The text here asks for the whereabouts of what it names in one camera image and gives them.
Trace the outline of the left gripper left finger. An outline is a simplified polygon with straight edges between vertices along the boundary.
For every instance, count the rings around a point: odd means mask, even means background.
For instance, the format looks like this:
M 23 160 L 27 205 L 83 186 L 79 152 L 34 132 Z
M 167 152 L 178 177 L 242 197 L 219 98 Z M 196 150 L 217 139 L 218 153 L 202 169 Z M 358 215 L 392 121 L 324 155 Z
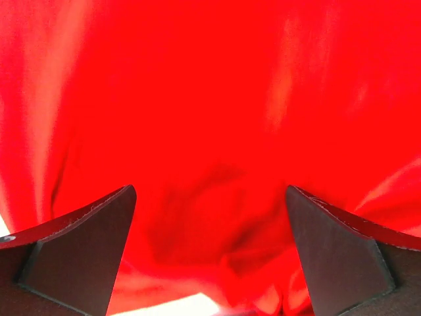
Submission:
M 1 314 L 105 315 L 136 199 L 125 186 L 1 237 Z

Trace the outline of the red t shirt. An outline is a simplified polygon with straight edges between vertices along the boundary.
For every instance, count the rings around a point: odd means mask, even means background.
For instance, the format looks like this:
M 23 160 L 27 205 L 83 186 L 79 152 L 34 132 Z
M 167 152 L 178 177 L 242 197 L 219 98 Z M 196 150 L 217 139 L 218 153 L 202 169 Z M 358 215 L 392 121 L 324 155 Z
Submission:
M 289 185 L 420 235 L 420 2 L 2 1 L 8 229 L 128 184 L 110 313 L 305 312 Z

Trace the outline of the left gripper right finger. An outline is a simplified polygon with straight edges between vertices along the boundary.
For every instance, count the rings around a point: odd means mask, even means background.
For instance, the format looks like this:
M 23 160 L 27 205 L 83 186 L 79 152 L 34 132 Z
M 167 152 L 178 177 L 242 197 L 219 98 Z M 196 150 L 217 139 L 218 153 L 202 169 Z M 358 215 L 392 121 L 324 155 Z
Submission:
M 419 315 L 420 238 L 289 186 L 287 213 L 315 315 Z

